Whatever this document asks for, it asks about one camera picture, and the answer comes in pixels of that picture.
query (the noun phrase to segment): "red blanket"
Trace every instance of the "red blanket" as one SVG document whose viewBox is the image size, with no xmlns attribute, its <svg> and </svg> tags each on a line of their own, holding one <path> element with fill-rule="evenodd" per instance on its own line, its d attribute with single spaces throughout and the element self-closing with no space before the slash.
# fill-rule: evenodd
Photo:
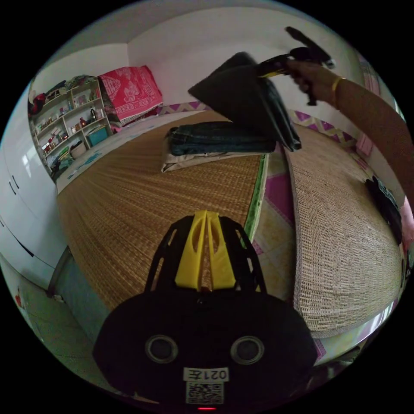
<svg viewBox="0 0 414 414">
<path fill-rule="evenodd" d="M 163 104 L 163 96 L 147 66 L 119 68 L 99 78 L 122 125 Z"/>
</svg>

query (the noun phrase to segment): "gold bracelet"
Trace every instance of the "gold bracelet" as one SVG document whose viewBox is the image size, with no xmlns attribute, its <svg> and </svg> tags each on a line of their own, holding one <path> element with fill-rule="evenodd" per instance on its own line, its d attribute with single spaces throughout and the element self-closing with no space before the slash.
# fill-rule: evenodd
<svg viewBox="0 0 414 414">
<path fill-rule="evenodd" d="M 342 80 L 342 79 L 344 79 L 345 80 L 345 78 L 342 78 L 341 76 L 338 76 L 336 79 L 335 79 L 335 81 L 334 81 L 334 83 L 332 84 L 332 97 L 333 97 L 333 107 L 336 109 L 336 110 L 338 110 L 338 107 L 336 106 L 336 88 L 338 87 L 338 83 L 339 83 L 339 81 L 340 80 Z"/>
</svg>

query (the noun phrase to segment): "yellow plastic part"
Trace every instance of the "yellow plastic part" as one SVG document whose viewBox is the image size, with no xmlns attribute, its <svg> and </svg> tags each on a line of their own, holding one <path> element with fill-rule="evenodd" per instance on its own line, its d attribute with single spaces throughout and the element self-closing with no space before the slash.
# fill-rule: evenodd
<svg viewBox="0 0 414 414">
<path fill-rule="evenodd" d="M 176 285 L 180 288 L 200 290 L 206 216 L 206 210 L 197 211 L 194 214 L 175 279 Z"/>
<path fill-rule="evenodd" d="M 232 288 L 236 280 L 224 241 L 218 213 L 207 212 L 207 231 L 213 289 Z M 217 246 L 216 252 L 214 252 L 213 242 Z"/>
<path fill-rule="evenodd" d="M 270 72 L 270 73 L 267 73 L 263 76 L 259 76 L 259 78 L 271 78 L 272 76 L 281 75 L 282 73 L 283 73 L 282 71 Z"/>
</svg>

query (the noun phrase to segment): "bamboo mat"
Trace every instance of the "bamboo mat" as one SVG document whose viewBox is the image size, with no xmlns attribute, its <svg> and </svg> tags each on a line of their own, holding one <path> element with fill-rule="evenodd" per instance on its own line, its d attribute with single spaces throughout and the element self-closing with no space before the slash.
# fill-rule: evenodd
<svg viewBox="0 0 414 414">
<path fill-rule="evenodd" d="M 225 118 L 206 111 L 185 123 L 216 120 Z M 260 174 L 261 156 L 161 173 L 162 140 L 183 122 L 145 132 L 112 150 L 57 197 L 73 257 L 110 310 L 143 292 L 153 255 L 173 222 L 210 210 L 244 225 L 258 175 L 266 180 L 266 173 Z"/>
<path fill-rule="evenodd" d="M 401 257 L 365 188 L 365 173 L 337 143 L 296 126 L 287 153 L 295 207 L 294 306 L 315 338 L 373 318 L 398 295 Z"/>
</svg>

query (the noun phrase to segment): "hand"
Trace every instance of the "hand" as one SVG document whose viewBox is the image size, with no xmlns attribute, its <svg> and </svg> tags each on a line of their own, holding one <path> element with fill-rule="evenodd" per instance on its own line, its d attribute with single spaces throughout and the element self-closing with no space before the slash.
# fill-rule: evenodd
<svg viewBox="0 0 414 414">
<path fill-rule="evenodd" d="M 306 82 L 309 82 L 316 100 L 322 100 L 330 105 L 334 105 L 332 85 L 338 75 L 316 63 L 290 60 L 287 65 L 291 70 L 290 76 L 299 85 L 299 89 L 302 92 L 308 92 L 309 86 Z"/>
</svg>

